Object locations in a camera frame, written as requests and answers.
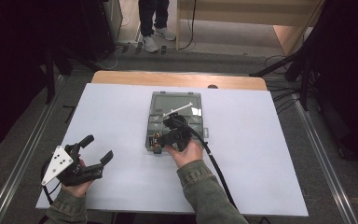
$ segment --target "person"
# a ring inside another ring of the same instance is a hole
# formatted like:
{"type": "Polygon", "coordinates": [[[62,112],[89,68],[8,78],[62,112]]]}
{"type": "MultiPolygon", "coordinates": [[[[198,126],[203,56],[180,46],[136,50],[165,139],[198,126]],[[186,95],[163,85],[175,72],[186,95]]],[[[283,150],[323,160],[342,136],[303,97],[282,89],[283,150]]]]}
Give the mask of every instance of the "person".
{"type": "MultiPolygon", "coordinates": [[[[202,157],[202,148],[190,140],[185,150],[179,152],[166,146],[178,170],[183,193],[196,212],[197,223],[248,223],[240,212],[228,201],[202,157]]],[[[62,186],[54,203],[47,211],[47,223],[86,223],[86,191],[91,182],[75,187],[62,186]]]]}
{"type": "Polygon", "coordinates": [[[168,31],[168,6],[170,0],[139,0],[139,19],[141,21],[142,43],[147,52],[156,52],[158,47],[152,35],[160,35],[167,40],[174,40],[176,35],[168,31]],[[156,13],[153,30],[153,15],[156,13]]]}

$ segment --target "black pants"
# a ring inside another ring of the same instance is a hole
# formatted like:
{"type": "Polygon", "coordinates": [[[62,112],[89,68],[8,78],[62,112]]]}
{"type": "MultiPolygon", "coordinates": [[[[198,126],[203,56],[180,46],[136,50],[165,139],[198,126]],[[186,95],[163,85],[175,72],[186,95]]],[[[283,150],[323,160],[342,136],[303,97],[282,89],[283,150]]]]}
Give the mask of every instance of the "black pants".
{"type": "Polygon", "coordinates": [[[158,29],[167,27],[168,5],[170,0],[139,0],[139,18],[141,20],[141,34],[143,36],[152,35],[153,15],[156,12],[154,26],[158,29]]]}

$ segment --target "green jacket sleeve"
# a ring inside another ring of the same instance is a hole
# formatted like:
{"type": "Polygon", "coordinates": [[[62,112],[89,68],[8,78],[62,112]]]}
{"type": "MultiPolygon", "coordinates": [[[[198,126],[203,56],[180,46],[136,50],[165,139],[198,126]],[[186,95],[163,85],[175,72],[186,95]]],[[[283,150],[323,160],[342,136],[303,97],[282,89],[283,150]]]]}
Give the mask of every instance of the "green jacket sleeve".
{"type": "Polygon", "coordinates": [[[192,161],[177,171],[183,193],[197,214],[198,224],[248,223],[228,201],[204,161],[192,161]]]}
{"type": "Polygon", "coordinates": [[[45,223],[86,223],[86,196],[78,198],[68,191],[61,190],[47,211],[45,223]]]}

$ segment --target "shoe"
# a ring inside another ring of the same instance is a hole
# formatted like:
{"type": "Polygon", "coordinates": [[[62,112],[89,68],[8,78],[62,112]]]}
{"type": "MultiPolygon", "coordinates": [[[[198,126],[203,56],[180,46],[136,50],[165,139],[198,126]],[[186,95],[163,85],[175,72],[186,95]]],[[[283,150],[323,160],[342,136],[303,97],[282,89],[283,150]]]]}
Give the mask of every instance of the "shoe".
{"type": "Polygon", "coordinates": [[[167,40],[174,40],[176,39],[176,35],[168,31],[167,27],[155,30],[155,35],[164,36],[167,40]]]}
{"type": "Polygon", "coordinates": [[[145,46],[145,50],[149,53],[156,52],[158,50],[158,47],[156,45],[156,42],[154,42],[154,39],[152,36],[144,36],[142,38],[142,43],[145,46]]]}

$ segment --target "white tabletop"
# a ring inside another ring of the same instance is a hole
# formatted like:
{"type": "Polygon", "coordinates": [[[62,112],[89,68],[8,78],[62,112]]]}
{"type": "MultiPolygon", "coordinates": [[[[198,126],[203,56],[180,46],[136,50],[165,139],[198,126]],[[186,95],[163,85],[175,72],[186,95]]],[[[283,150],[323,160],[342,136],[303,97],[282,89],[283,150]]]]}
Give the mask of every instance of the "white tabletop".
{"type": "MultiPolygon", "coordinates": [[[[109,150],[115,157],[88,191],[88,209],[194,213],[186,201],[168,153],[145,149],[153,91],[199,92],[209,147],[244,215],[307,216],[308,211],[268,91],[88,84],[62,145],[89,134],[80,150],[87,165],[109,150]]],[[[204,160],[216,174],[207,155],[204,160]]],[[[52,181],[52,189],[57,181],[52,181]]],[[[37,208],[48,208],[42,191],[37,208]]]]}

